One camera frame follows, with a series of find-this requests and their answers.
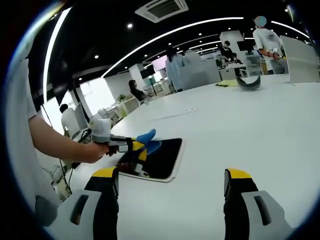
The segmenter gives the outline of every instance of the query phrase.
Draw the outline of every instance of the gray curved object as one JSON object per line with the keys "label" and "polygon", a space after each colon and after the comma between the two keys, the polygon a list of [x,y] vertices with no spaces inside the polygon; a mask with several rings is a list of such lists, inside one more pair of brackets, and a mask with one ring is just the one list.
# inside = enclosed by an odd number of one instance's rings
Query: gray curved object
{"label": "gray curved object", "polygon": [[241,77],[237,76],[236,77],[236,81],[238,82],[238,85],[239,87],[242,89],[242,90],[245,90],[245,91],[254,91],[254,90],[257,90],[258,88],[260,88],[260,85],[261,85],[261,78],[260,76],[258,76],[258,78],[252,82],[252,83],[246,83],[245,81],[243,81],[241,79]]}

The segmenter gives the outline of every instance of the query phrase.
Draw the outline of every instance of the air conditioning vent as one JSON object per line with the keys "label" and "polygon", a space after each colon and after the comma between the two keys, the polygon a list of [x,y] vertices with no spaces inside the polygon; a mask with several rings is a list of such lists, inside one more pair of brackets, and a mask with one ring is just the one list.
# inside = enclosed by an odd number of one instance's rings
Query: air conditioning vent
{"label": "air conditioning vent", "polygon": [[153,0],[136,10],[135,13],[158,23],[188,10],[185,0]]}

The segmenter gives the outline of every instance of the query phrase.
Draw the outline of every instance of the woman sitting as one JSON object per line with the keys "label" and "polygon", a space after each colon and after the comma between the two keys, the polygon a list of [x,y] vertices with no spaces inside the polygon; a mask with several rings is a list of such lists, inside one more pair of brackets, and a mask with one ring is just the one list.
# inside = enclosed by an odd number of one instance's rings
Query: woman sitting
{"label": "woman sitting", "polygon": [[135,98],[138,99],[140,102],[148,98],[148,96],[145,95],[143,91],[137,89],[137,83],[135,80],[129,81],[129,88],[132,95],[135,96]]}

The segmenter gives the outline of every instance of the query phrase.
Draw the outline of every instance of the person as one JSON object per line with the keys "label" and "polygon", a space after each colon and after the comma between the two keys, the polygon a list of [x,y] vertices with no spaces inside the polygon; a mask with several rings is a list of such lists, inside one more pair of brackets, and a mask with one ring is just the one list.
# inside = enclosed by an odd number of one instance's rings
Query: person
{"label": "person", "polygon": [[233,61],[236,64],[243,64],[242,61],[237,58],[237,54],[235,52],[233,53]]}
{"label": "person", "polygon": [[181,92],[182,82],[180,69],[189,63],[181,54],[176,53],[172,47],[167,48],[166,56],[167,60],[165,61],[165,70],[168,81],[177,92]]}
{"label": "person", "polygon": [[234,53],[230,48],[229,41],[224,42],[223,46],[220,48],[220,51],[226,62],[232,62],[234,60]]}
{"label": "person", "polygon": [[62,113],[61,124],[64,130],[64,135],[74,139],[74,137],[80,132],[75,111],[72,108],[69,108],[67,104],[62,104],[60,106],[60,112]]}
{"label": "person", "polygon": [[257,16],[254,23],[255,30],[253,31],[253,38],[256,47],[259,53],[264,56],[268,74],[274,74],[274,66],[281,67],[277,61],[280,59],[279,55],[283,55],[282,41],[274,31],[265,28],[267,19],[264,16]]}
{"label": "person", "polygon": [[130,93],[132,93],[133,96],[135,96],[136,99],[138,99],[140,102],[147,99],[148,97],[151,97],[151,95],[145,95],[145,93],[139,89],[137,89],[137,83],[135,80],[129,81],[129,88]]}
{"label": "person", "polygon": [[198,64],[202,62],[202,59],[198,53],[188,49],[185,52],[184,58],[188,61],[189,64]]}
{"label": "person", "polygon": [[53,213],[61,204],[39,163],[36,149],[45,155],[80,163],[95,163],[104,154],[112,155],[107,144],[83,144],[63,136],[37,115],[29,86],[28,63],[33,39],[21,40],[10,64],[10,84],[5,108],[6,149],[18,191],[39,220]]}

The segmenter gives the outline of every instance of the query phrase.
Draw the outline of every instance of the black ceiling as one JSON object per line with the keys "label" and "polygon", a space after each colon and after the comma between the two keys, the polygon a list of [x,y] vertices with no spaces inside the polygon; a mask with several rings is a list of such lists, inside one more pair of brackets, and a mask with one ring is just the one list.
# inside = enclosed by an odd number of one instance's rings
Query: black ceiling
{"label": "black ceiling", "polygon": [[[202,43],[218,41],[219,34],[227,31],[228,28],[240,30],[245,33],[245,37],[252,37],[250,28],[254,28],[253,19],[257,16],[265,16],[268,21],[284,23],[304,32],[301,25],[292,22],[289,14],[285,12],[286,5],[279,0],[268,0],[264,3],[236,0],[186,0],[188,11],[159,23],[153,23],[135,14],[135,10],[148,2],[150,0],[86,0],[76,3],[67,15],[56,38],[49,65],[49,81],[71,81],[71,76],[80,71],[105,65],[112,66],[135,48],[159,35],[209,19],[244,17],[243,20],[224,20],[200,24],[163,37],[128,57],[109,75],[122,72],[125,67],[141,63],[150,56],[165,50],[168,43],[175,46],[197,39],[199,33],[202,33],[202,37],[218,34],[204,38]],[[58,17],[48,21],[34,41],[33,57],[30,58],[33,67],[30,69],[32,89],[39,89],[42,85],[47,47]],[[128,23],[133,24],[132,29],[127,29]],[[302,35],[283,26],[269,23],[266,27],[273,29],[280,35],[288,33],[289,37],[298,36],[304,40]],[[197,40],[181,47],[189,48],[198,44]],[[61,78],[57,73],[62,65],[67,65],[68,74]],[[85,75],[82,78],[100,77],[105,71],[106,69]]]}

